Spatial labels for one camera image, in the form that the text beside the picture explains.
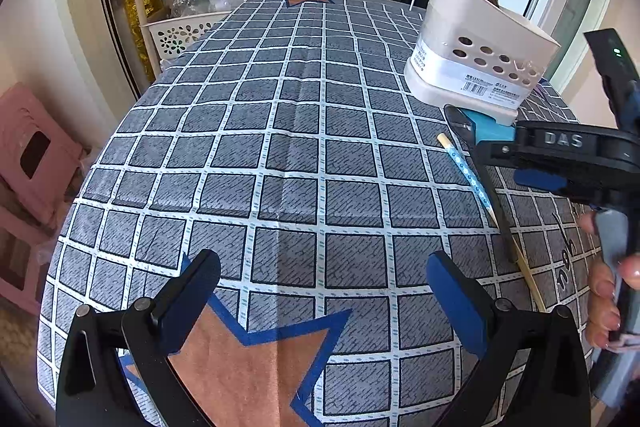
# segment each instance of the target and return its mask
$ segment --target utensil holder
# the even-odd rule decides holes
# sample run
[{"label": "utensil holder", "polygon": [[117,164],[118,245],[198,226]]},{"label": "utensil holder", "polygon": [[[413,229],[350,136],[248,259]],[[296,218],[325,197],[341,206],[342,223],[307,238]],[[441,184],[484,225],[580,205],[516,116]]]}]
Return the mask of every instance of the utensil holder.
[{"label": "utensil holder", "polygon": [[486,0],[429,0],[404,76],[424,103],[510,125],[559,47],[522,15]]}]

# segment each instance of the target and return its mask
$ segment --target orange star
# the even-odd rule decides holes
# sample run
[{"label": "orange star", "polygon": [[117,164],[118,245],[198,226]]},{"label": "orange star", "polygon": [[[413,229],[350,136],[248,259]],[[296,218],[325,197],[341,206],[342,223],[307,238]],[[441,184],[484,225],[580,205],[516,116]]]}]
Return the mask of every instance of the orange star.
[{"label": "orange star", "polygon": [[[212,296],[180,352],[168,358],[215,425],[321,426],[304,402],[349,314],[247,333]],[[137,380],[130,357],[123,365]]]}]

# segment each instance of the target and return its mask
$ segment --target fingernail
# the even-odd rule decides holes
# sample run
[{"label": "fingernail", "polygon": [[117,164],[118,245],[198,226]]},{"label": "fingernail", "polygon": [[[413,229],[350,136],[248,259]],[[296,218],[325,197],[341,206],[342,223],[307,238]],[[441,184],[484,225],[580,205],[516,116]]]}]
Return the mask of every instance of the fingernail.
[{"label": "fingernail", "polygon": [[611,281],[600,281],[596,284],[596,293],[600,297],[612,299],[615,295],[616,287],[613,286]]},{"label": "fingernail", "polygon": [[606,335],[605,333],[596,333],[593,335],[593,344],[604,349],[609,346],[609,335]]},{"label": "fingernail", "polygon": [[618,331],[620,329],[620,317],[618,317],[615,313],[607,313],[604,317],[602,324],[607,330]]}]

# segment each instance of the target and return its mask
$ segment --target white label sticker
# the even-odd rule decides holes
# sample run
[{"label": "white label sticker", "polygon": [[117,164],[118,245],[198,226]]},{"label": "white label sticker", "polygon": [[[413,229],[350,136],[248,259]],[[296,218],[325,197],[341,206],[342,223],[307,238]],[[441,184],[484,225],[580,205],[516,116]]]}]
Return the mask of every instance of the white label sticker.
[{"label": "white label sticker", "polygon": [[426,83],[502,107],[516,109],[529,96],[530,89],[508,80],[447,60],[432,52],[418,38],[411,64]]}]

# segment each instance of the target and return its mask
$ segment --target barcode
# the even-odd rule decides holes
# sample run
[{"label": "barcode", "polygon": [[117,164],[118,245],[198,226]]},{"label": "barcode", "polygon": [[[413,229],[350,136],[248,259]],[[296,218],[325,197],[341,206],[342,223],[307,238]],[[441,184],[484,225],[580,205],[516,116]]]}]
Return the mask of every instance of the barcode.
[{"label": "barcode", "polygon": [[517,100],[519,98],[517,94],[513,94],[512,92],[505,91],[503,89],[500,89],[499,87],[494,87],[494,91],[499,92],[501,95],[504,95],[507,98],[510,98],[511,100]]},{"label": "barcode", "polygon": [[462,88],[463,91],[471,91],[472,93],[475,93],[479,96],[484,95],[484,92],[486,91],[486,87],[482,87],[482,86],[478,86],[478,84],[474,84],[472,82],[467,82],[465,84],[465,87]]}]

